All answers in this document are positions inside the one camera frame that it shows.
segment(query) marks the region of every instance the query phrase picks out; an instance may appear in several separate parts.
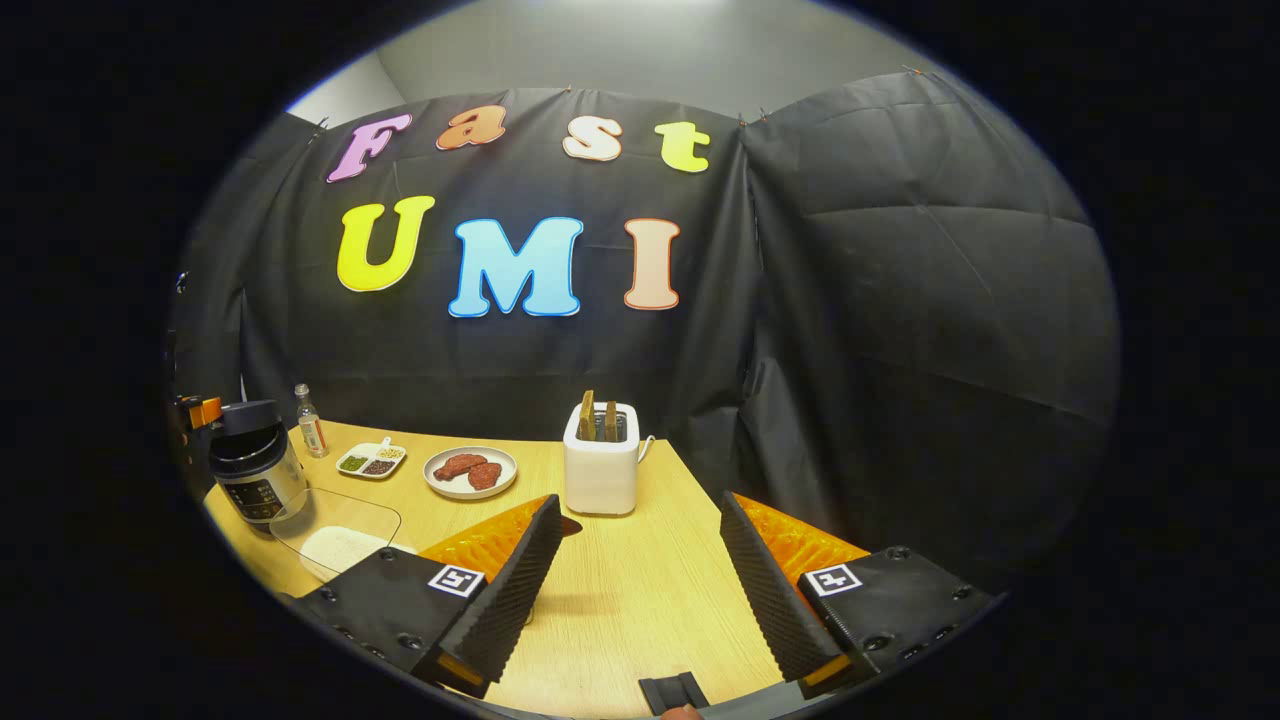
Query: wooden table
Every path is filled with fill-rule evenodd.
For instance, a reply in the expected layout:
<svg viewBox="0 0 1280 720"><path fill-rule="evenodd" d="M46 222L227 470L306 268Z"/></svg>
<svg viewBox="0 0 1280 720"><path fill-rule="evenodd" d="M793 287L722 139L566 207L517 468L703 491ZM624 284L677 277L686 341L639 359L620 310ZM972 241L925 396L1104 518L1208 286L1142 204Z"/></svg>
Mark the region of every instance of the wooden table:
<svg viewBox="0 0 1280 720"><path fill-rule="evenodd" d="M584 530L561 544L534 620L485 701L549 715L637 717L652 715L641 678L691 671L712 703L782 682L724 551L719 511L666 441L655 441L640 464L635 511L602 518L564 506L559 442L451 438L328 420L324 428L330 452L320 460L306 454L298 428L289 433L308 483L397 510L403 518L397 544L421 550L547 493L559 493L561 510L582 523ZM362 480L334 468L351 446L387 436L408 451L390 478ZM512 487L472 502L433 492L422 465L463 445L511 454L520 465ZM320 587L293 551L241 520L220 487L205 507L266 587L292 596Z"/></svg>

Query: bottle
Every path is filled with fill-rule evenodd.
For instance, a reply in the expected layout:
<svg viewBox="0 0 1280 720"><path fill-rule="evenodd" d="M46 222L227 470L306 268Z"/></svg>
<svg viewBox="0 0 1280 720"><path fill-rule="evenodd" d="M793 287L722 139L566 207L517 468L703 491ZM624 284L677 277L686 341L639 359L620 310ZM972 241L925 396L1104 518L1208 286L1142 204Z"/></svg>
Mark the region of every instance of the bottle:
<svg viewBox="0 0 1280 720"><path fill-rule="evenodd" d="M293 388L293 395L298 396L298 427L302 428L302 439L307 443L307 452L311 457L324 457L329 455L329 443L324 439L320 429L320 414L316 406L311 405L311 389L307 383L298 383Z"/></svg>

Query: pink letter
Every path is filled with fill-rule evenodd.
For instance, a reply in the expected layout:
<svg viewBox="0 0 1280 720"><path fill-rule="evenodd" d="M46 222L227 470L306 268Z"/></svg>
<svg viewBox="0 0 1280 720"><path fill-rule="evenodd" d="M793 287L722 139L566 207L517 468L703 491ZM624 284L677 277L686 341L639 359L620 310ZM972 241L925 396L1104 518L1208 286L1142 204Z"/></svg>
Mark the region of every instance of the pink letter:
<svg viewBox="0 0 1280 720"><path fill-rule="evenodd" d="M654 218L627 220L622 227L636 245L631 290L622 301L636 310L675 307L680 295L671 290L671 241L680 234L680 227Z"/></svg>
<svg viewBox="0 0 1280 720"><path fill-rule="evenodd" d="M392 132L404 129L413 122L413 115L397 115L387 120L378 120L367 126L360 126L352 135L351 147L343 154L338 168L329 173L326 182L353 178L365 172L365 152L374 159L387 147L392 140Z"/></svg>

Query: letter m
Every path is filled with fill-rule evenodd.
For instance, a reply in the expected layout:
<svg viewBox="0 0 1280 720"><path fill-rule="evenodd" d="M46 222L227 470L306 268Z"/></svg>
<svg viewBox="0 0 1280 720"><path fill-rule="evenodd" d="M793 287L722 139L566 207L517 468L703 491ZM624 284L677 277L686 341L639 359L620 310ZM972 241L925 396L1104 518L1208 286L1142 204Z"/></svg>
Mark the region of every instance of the letter m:
<svg viewBox="0 0 1280 720"><path fill-rule="evenodd" d="M462 223L456 231L462 240L458 296L449 302L449 314L454 318L479 318L488 313L489 301L483 296L485 281L504 314L516 306L529 282L532 282L532 290L522 305L525 313L577 313L581 304L573 297L573 240L581 232L581 220L545 218L534 228L520 252L515 252L497 220Z"/></svg>

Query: black lid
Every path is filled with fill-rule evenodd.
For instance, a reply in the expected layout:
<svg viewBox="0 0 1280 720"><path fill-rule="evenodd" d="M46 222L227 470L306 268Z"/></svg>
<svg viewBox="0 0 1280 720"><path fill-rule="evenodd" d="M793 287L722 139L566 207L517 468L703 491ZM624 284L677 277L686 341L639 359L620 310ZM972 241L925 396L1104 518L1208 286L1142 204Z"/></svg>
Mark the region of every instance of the black lid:
<svg viewBox="0 0 1280 720"><path fill-rule="evenodd" d="M279 424L280 414L275 411L274 400L251 400L223 405L220 421L223 428L219 434L238 436Z"/></svg>

